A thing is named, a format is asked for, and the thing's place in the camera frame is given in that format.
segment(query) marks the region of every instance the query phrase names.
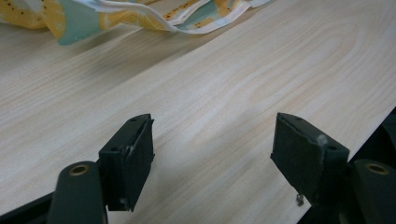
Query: black plastic part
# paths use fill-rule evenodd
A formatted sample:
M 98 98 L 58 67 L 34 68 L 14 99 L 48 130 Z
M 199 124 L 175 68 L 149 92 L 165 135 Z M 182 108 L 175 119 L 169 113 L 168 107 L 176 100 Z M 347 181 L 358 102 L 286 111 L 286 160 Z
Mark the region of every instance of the black plastic part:
M 396 221 L 396 171 L 377 161 L 355 161 L 351 184 L 365 223 Z
M 78 162 L 61 171 L 47 223 L 107 223 L 99 169 L 95 162 Z
M 134 211 L 154 158 L 150 114 L 129 119 L 99 151 L 109 211 Z
M 396 169 L 396 108 L 364 143 L 341 174 L 339 214 L 329 214 L 327 211 L 311 207 L 299 224 L 340 224 L 340 219 L 348 224 L 366 223 L 358 203 L 359 195 L 355 195 L 351 183 L 352 164 L 362 159 L 382 162 Z
M 0 216 L 0 224 L 46 223 L 52 193 Z
M 314 206 L 331 207 L 349 150 L 304 119 L 278 113 L 271 159 Z

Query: patterned fabric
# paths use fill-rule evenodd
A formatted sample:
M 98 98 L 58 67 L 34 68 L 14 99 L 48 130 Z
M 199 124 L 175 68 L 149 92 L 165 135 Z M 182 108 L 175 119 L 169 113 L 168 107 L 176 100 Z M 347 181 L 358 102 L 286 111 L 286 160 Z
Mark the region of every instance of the patterned fabric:
M 48 27 L 69 45 L 119 23 L 148 29 L 206 34 L 250 7 L 269 0 L 0 0 L 0 22 L 30 29 Z M 172 8 L 161 15 L 154 5 Z

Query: light wood grain surface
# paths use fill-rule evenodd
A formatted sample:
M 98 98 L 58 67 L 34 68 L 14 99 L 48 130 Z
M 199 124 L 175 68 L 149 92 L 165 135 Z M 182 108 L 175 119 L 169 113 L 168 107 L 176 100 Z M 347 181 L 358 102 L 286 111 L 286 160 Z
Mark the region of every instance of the light wood grain surface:
M 269 159 L 276 112 L 353 154 L 396 106 L 394 0 L 276 0 L 209 35 L 121 25 L 61 47 L 46 30 L 0 34 L 0 214 L 151 113 L 151 173 L 110 223 L 295 223 L 309 205 Z

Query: black plastic bracket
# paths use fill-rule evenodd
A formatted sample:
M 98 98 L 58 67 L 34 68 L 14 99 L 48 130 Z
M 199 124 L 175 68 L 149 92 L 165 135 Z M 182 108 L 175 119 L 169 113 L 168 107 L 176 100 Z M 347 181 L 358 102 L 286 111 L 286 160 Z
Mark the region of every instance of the black plastic bracket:
M 306 120 L 277 114 L 271 159 L 313 206 L 336 203 L 336 178 L 347 164 L 348 153 L 347 148 Z
M 134 211 L 154 159 L 150 115 L 129 119 L 99 151 L 109 211 Z
M 107 223 L 99 168 L 95 162 L 78 162 L 61 171 L 47 223 Z

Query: screw hole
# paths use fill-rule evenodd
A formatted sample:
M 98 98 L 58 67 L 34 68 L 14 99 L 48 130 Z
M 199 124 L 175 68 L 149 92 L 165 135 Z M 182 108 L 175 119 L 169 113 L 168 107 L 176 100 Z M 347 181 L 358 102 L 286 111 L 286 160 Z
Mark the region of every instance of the screw hole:
M 389 174 L 389 170 L 381 165 L 369 163 L 369 164 L 366 164 L 366 167 L 367 167 L 367 169 L 369 169 L 369 171 L 376 173 L 378 175 L 388 175 Z
M 69 174 L 70 175 L 83 175 L 88 172 L 89 168 L 90 167 L 87 165 L 77 165 L 70 170 Z

